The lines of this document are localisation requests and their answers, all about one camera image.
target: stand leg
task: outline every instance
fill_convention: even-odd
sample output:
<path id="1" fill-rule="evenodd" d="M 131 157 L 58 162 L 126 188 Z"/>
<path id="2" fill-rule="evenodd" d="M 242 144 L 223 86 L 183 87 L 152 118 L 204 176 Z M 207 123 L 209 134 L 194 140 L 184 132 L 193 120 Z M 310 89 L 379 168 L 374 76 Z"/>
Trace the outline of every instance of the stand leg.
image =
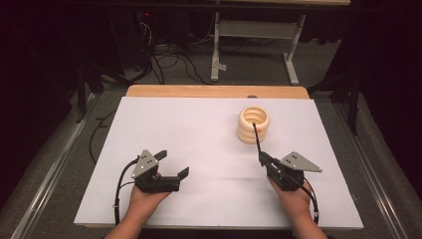
<path id="1" fill-rule="evenodd" d="M 85 92 L 83 65 L 81 65 L 81 67 L 78 70 L 77 88 L 78 88 L 78 108 L 79 108 L 77 123 L 80 123 L 87 110 L 87 99 L 85 96 L 86 92 Z"/>
<path id="2" fill-rule="evenodd" d="M 301 15 L 299 22 L 298 22 L 298 27 L 296 28 L 295 35 L 293 36 L 293 39 L 292 39 L 291 49 L 288 53 L 284 54 L 286 69 L 288 70 L 289 79 L 290 79 L 292 85 L 298 85 L 299 84 L 298 76 L 296 75 L 296 71 L 295 71 L 295 67 L 293 66 L 292 58 L 293 58 L 293 54 L 295 53 L 296 46 L 298 45 L 299 37 L 301 36 L 302 28 L 304 27 L 304 23 L 305 23 L 306 18 L 307 18 L 307 15 Z"/>
<path id="3" fill-rule="evenodd" d="M 219 52 L 219 41 L 220 41 L 220 13 L 215 13 L 215 25 L 214 25 L 214 51 L 212 55 L 211 65 L 211 81 L 218 82 L 218 73 L 220 70 L 226 71 L 226 65 L 220 64 L 220 52 Z"/>

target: white board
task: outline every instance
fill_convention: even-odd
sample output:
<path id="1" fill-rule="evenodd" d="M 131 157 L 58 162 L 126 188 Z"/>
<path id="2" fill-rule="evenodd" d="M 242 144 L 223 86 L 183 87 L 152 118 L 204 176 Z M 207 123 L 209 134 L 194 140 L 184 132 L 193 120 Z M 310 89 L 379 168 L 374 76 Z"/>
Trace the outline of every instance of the white board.
<path id="1" fill-rule="evenodd" d="M 290 228 L 257 147 L 236 135 L 239 112 L 249 106 L 265 109 L 271 118 L 262 151 L 278 159 L 297 151 L 322 168 L 305 172 L 316 192 L 319 226 L 362 228 L 314 101 L 286 99 L 122 98 L 75 223 L 112 226 L 111 206 L 124 167 L 144 149 L 152 154 L 166 149 L 159 172 L 174 176 L 189 166 L 190 174 L 148 227 Z M 131 181 L 132 171 L 123 182 Z M 130 190 L 120 192 L 120 218 Z"/>

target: cable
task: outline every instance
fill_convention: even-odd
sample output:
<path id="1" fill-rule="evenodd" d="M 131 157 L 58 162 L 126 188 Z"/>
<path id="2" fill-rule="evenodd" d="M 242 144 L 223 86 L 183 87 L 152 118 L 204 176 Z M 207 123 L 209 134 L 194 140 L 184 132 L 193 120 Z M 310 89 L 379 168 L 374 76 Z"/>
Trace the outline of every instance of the cable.
<path id="1" fill-rule="evenodd" d="M 125 185 L 128 185 L 132 182 L 129 183 L 125 183 L 124 185 L 121 185 L 121 182 L 123 181 L 123 177 L 124 174 L 127 172 L 127 170 L 134 164 L 137 164 L 137 161 L 139 160 L 139 156 L 132 160 L 130 163 L 127 164 L 127 166 L 124 168 L 124 170 L 121 172 L 120 175 L 120 179 L 118 180 L 118 185 L 117 185 L 117 190 L 115 191 L 115 199 L 114 199 L 114 220 L 115 220 L 115 225 L 117 225 L 118 223 L 120 223 L 120 210 L 119 210 L 119 203 L 120 203 L 120 199 L 118 198 L 118 196 L 120 195 L 120 190 L 122 187 L 124 187 Z"/>
<path id="2" fill-rule="evenodd" d="M 100 127 L 106 127 L 106 125 L 103 125 L 103 122 L 110 117 L 112 114 L 114 114 L 117 111 L 117 109 L 115 109 L 114 111 L 108 113 L 108 115 L 106 115 L 104 118 L 96 118 L 96 120 L 99 120 L 99 124 L 97 124 L 96 128 L 94 128 L 93 133 L 91 134 L 91 138 L 90 138 L 90 143 L 89 143 L 89 152 L 90 152 L 90 157 L 91 160 L 93 161 L 94 164 L 97 164 L 96 159 L 94 158 L 94 154 L 93 154 L 93 139 L 94 139 L 94 135 L 96 134 L 97 130 Z"/>
<path id="3" fill-rule="evenodd" d="M 157 67 L 158 67 L 159 73 L 160 73 L 160 75 L 161 75 L 161 81 L 159 80 L 158 75 L 157 75 L 157 74 L 156 74 L 156 72 L 154 71 L 154 68 L 152 68 L 152 71 L 154 72 L 155 76 L 157 77 L 158 82 L 159 82 L 160 84 L 164 85 L 164 74 L 162 73 L 161 66 L 159 65 L 158 60 L 155 58 L 155 56 L 154 56 L 154 55 L 152 55 L 152 59 L 154 59 L 154 61 L 155 61 L 155 65 L 157 65 Z"/>
<path id="4" fill-rule="evenodd" d="M 199 42 L 191 43 L 191 44 L 190 44 L 191 46 L 193 46 L 193 45 L 197 45 L 197 44 L 201 44 L 201 43 L 207 42 L 207 41 L 209 41 L 209 40 L 211 40 L 211 39 L 214 39 L 214 37 L 210 37 L 210 38 L 208 38 L 208 36 L 209 36 L 209 35 L 210 35 L 210 33 L 211 33 L 212 26 L 214 25 L 214 20 L 215 20 L 215 14 L 213 14 L 213 15 L 212 15 L 211 24 L 210 24 L 210 27 L 209 27 L 208 32 L 207 32 L 207 34 L 205 35 L 205 37 L 204 37 L 202 40 L 200 40 Z"/>
<path id="5" fill-rule="evenodd" d="M 190 58 L 189 58 L 186 54 L 184 54 L 184 53 L 179 54 L 179 55 L 183 56 L 184 58 L 186 58 L 186 60 L 184 60 L 183 58 L 180 58 L 178 54 L 171 52 L 171 51 L 170 51 L 170 47 L 167 45 L 167 49 L 166 49 L 165 51 L 162 51 L 162 52 L 160 52 L 159 54 L 155 54 L 155 55 L 156 55 L 156 56 L 161 56 L 160 58 L 156 59 L 157 66 L 158 66 L 160 69 L 169 69 L 169 68 L 172 68 L 172 67 L 176 66 L 176 65 L 177 65 L 177 63 L 178 63 L 179 61 L 181 61 L 181 62 L 183 62 L 183 64 L 185 65 L 185 70 L 186 70 L 186 73 L 187 73 L 187 75 L 189 76 L 189 78 L 190 78 L 190 79 L 192 79 L 192 80 L 193 80 L 193 81 L 195 81 L 195 82 L 198 82 L 198 83 L 204 84 L 204 85 L 214 85 L 213 83 L 206 82 L 206 81 L 204 81 L 204 80 L 202 79 L 202 77 L 198 74 L 198 72 L 197 72 L 197 70 L 196 70 L 196 66 L 193 64 L 193 62 L 190 60 Z M 159 61 L 161 61 L 161 60 L 163 60 L 163 59 L 165 59 L 165 58 L 175 58 L 176 60 L 175 60 L 175 62 L 174 62 L 174 63 L 172 63 L 172 64 L 171 64 L 170 66 L 168 66 L 168 67 L 162 67 L 162 66 L 161 66 L 161 64 L 159 64 Z M 195 73 L 196 78 L 195 78 L 195 77 L 193 77 L 193 76 L 190 74 L 190 72 L 189 72 L 189 68 L 188 68 L 188 66 L 189 66 L 189 65 L 191 65 L 191 66 L 192 66 L 192 68 L 193 68 L 193 71 L 194 71 L 194 73 Z"/>

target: table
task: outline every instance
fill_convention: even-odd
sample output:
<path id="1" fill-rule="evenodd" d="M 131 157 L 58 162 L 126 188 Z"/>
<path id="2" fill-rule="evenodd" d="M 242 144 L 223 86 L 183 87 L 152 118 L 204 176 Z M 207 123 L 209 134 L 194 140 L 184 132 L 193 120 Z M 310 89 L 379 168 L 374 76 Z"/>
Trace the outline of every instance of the table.
<path id="1" fill-rule="evenodd" d="M 250 95 L 259 99 L 244 99 Z M 112 226 L 111 205 L 124 166 L 143 149 L 152 153 L 167 149 L 167 158 L 160 162 L 161 174 L 175 175 L 186 166 L 190 174 L 181 182 L 180 191 L 160 205 L 147 227 L 290 228 L 256 147 L 236 136 L 237 114 L 248 105 L 263 106 L 273 116 L 269 129 L 273 133 L 267 133 L 263 150 L 281 158 L 296 149 L 324 170 L 306 173 L 318 196 L 319 225 L 362 228 L 315 103 L 301 87 L 131 87 L 114 117 L 75 223 Z M 283 133 L 274 133 L 281 127 Z M 331 190 L 336 192 L 335 199 Z M 122 216 L 130 187 L 120 193 Z"/>
<path id="2" fill-rule="evenodd" d="M 254 2 L 275 4 L 300 5 L 349 5 L 350 0 L 222 0 L 221 2 Z M 300 16 L 297 23 L 256 22 L 238 20 L 220 20 L 220 13 L 215 13 L 214 51 L 211 65 L 211 81 L 217 82 L 219 71 L 226 71 L 227 66 L 220 63 L 219 42 L 220 36 L 274 38 L 291 40 L 291 47 L 283 54 L 286 69 L 292 85 L 298 85 L 299 80 L 292 59 L 304 27 L 306 15 Z"/>

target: black cable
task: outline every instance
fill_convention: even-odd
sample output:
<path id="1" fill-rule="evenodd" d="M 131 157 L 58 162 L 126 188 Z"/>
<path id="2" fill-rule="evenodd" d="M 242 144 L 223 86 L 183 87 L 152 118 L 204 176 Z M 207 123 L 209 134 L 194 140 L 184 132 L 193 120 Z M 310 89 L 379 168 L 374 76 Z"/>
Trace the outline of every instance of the black cable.
<path id="1" fill-rule="evenodd" d="M 158 60 L 155 58 L 155 56 L 153 56 L 153 55 L 152 55 L 152 59 L 154 59 L 154 61 L 155 61 L 155 65 L 157 65 L 157 67 L 158 67 L 159 73 L 160 73 L 160 75 L 161 75 L 161 81 L 159 80 L 158 75 L 156 74 L 156 72 L 155 72 L 155 71 L 154 71 L 154 74 L 155 74 L 155 76 L 158 78 L 158 82 L 159 82 L 160 84 L 164 85 L 164 84 L 165 84 L 165 82 L 164 82 L 164 74 L 162 73 L 161 66 L 159 65 Z"/>
<path id="2" fill-rule="evenodd" d="M 196 66 L 193 64 L 193 62 L 190 60 L 190 58 L 186 55 L 186 54 L 180 54 L 180 55 L 182 55 L 183 57 L 185 57 L 186 58 L 186 60 L 184 60 L 183 58 L 180 58 L 179 57 L 179 55 L 178 54 L 176 54 L 176 53 L 172 53 L 171 51 L 170 51 L 170 49 L 169 48 L 167 48 L 167 50 L 165 50 L 165 51 L 162 51 L 160 54 L 156 54 L 157 56 L 162 56 L 161 58 L 159 58 L 159 59 L 157 59 L 157 62 L 159 62 L 159 61 L 161 61 L 162 59 L 164 59 L 164 58 L 175 58 L 176 59 L 176 61 L 171 65 L 171 66 L 169 66 L 169 67 L 162 67 L 161 65 L 159 65 L 159 67 L 161 68 L 161 69 L 168 69 L 168 68 L 171 68 L 171 67 L 174 67 L 178 62 L 179 62 L 179 60 L 181 61 L 181 62 L 183 62 L 184 63 L 184 65 L 185 65 L 185 70 L 186 70 L 186 73 L 187 73 L 187 75 L 189 76 L 189 78 L 190 79 L 192 79 L 193 81 L 195 81 L 195 82 L 198 82 L 198 83 L 201 83 L 201 84 L 204 84 L 204 85 L 214 85 L 213 83 L 209 83 L 209 82 L 206 82 L 206 81 L 204 81 L 203 79 L 202 79 L 202 77 L 198 74 L 198 72 L 197 72 L 197 70 L 196 70 Z M 193 68 L 193 71 L 194 71 L 194 73 L 195 73 L 195 75 L 196 75 L 196 77 L 197 77 L 197 79 L 196 78 L 194 78 L 191 74 L 190 74 L 190 72 L 189 72 L 189 68 L 188 68 L 188 66 L 189 66 L 189 64 L 192 66 L 192 68 Z"/>
<path id="3" fill-rule="evenodd" d="M 130 163 L 128 163 L 127 166 L 124 168 L 124 170 L 121 172 L 120 179 L 118 180 L 117 190 L 115 191 L 115 199 L 114 199 L 115 225 L 117 225 L 120 222 L 120 210 L 119 210 L 120 199 L 118 198 L 118 196 L 120 195 L 121 188 L 128 184 L 128 183 L 125 183 L 124 185 L 121 185 L 121 182 L 123 181 L 124 174 L 127 172 L 127 170 L 132 165 L 137 164 L 138 160 L 139 160 L 139 156 L 136 159 L 132 160 Z"/>
<path id="4" fill-rule="evenodd" d="M 94 158 L 94 154 L 93 154 L 93 139 L 94 139 L 94 135 L 96 134 L 97 130 L 100 127 L 106 127 L 106 125 L 103 125 L 103 122 L 110 117 L 112 114 L 114 114 L 117 111 L 117 109 L 115 109 L 114 111 L 108 113 L 108 115 L 106 115 L 104 118 L 96 118 L 96 120 L 99 120 L 99 124 L 97 124 L 96 128 L 94 128 L 93 133 L 91 134 L 91 138 L 90 138 L 90 144 L 89 144 L 89 152 L 90 152 L 90 157 L 91 160 L 93 161 L 94 164 L 97 164 L 96 159 Z"/>
<path id="5" fill-rule="evenodd" d="M 202 83 L 202 84 L 205 84 L 205 85 L 214 85 L 213 83 L 209 83 L 209 82 L 206 82 L 206 81 L 204 81 L 203 79 L 202 79 L 202 77 L 201 76 L 199 76 L 199 74 L 198 74 L 198 72 L 196 71 L 196 66 L 195 66 L 195 64 L 193 64 L 193 62 L 190 60 L 190 58 L 186 55 L 186 54 L 184 54 L 184 53 L 182 53 L 181 54 L 182 56 L 184 56 L 187 60 L 188 60 L 188 62 L 190 63 L 190 65 L 192 65 L 192 67 L 193 67 L 193 72 L 195 73 L 195 75 L 199 78 L 199 80 L 200 80 L 200 82 L 199 83 Z M 189 77 L 190 77 L 190 74 L 189 74 L 189 71 L 188 71 L 188 69 L 187 69 L 187 64 L 186 64 L 186 72 L 188 73 L 188 75 L 189 75 Z"/>
<path id="6" fill-rule="evenodd" d="M 134 183 L 134 181 L 132 181 L 132 182 L 127 182 L 127 183 L 125 183 L 124 185 L 122 185 L 121 187 L 120 187 L 120 189 L 122 189 L 124 186 L 126 186 L 126 185 L 129 185 L 129 184 L 133 184 Z"/>

